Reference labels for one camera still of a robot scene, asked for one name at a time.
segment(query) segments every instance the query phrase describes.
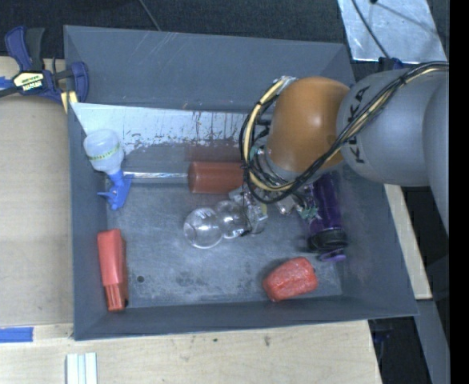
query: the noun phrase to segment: purple bottle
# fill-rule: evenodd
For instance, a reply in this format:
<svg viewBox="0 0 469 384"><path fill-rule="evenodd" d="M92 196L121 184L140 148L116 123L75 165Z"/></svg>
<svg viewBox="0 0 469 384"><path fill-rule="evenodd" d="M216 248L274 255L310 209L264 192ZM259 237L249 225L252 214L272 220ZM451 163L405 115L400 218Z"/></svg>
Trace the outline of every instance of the purple bottle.
<svg viewBox="0 0 469 384"><path fill-rule="evenodd" d="M343 250L348 240L339 211L336 179L335 173L326 173L310 187L318 212L309 221L308 242L312 250L319 252L319 260L324 262L339 262L346 258Z"/></svg>

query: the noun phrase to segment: red cylinder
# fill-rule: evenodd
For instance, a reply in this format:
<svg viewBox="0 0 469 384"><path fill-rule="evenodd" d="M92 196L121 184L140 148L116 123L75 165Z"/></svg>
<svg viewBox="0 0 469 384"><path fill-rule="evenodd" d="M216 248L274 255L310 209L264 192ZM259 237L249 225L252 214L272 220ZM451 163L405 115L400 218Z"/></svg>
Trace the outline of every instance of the red cylinder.
<svg viewBox="0 0 469 384"><path fill-rule="evenodd" d="M192 194L227 194L242 184L241 162L192 162L188 169Z"/></svg>

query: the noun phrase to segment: red object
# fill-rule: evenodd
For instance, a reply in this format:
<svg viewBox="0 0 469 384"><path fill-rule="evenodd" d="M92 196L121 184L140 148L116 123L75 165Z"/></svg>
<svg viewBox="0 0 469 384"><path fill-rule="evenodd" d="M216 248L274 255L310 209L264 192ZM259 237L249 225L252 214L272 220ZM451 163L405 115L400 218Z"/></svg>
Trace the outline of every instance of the red object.
<svg viewBox="0 0 469 384"><path fill-rule="evenodd" d="M276 267L263 280L263 289L272 302L309 293L318 287L315 269L306 258L292 258Z"/></svg>
<svg viewBox="0 0 469 384"><path fill-rule="evenodd" d="M126 243L120 229L98 233L99 266L109 311L121 311L128 300Z"/></svg>
<svg viewBox="0 0 469 384"><path fill-rule="evenodd" d="M188 169L192 194L228 194L242 184L241 162L192 162Z"/></svg>

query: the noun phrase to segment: black floor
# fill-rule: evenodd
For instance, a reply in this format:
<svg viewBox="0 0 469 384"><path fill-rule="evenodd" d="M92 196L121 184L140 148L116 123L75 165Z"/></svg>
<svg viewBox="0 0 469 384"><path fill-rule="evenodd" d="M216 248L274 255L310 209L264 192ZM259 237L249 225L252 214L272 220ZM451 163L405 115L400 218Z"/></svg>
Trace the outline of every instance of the black floor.
<svg viewBox="0 0 469 384"><path fill-rule="evenodd" d="M163 30L319 42L345 42L336 0L143 0ZM450 0L427 0L450 57ZM63 58L62 26L154 30L138 0L0 0L0 54L5 33L15 26L45 27L42 56ZM354 63L356 79L374 73L374 63ZM426 265L447 253L429 189L405 189L407 207ZM449 298L439 303L449 339ZM387 383L429 383L411 318L371 322L375 349Z"/></svg>

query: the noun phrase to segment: bin floor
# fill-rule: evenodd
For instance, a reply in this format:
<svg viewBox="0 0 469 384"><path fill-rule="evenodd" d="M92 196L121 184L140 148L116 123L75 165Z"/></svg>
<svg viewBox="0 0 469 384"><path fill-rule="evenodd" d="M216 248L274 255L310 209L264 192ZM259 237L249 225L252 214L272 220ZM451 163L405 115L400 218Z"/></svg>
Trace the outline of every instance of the bin floor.
<svg viewBox="0 0 469 384"><path fill-rule="evenodd" d="M206 302L266 300L261 286L268 273L289 258L309 258L319 288L302 297L342 293L343 264L319 262L306 253L306 235L296 213L281 215L268 206L269 219L260 234L223 239L207 250L193 247L182 228L200 206L214 206L226 195L191 194L187 185L134 183L126 205L109 210L109 228L126 240L130 307L178 306Z"/></svg>

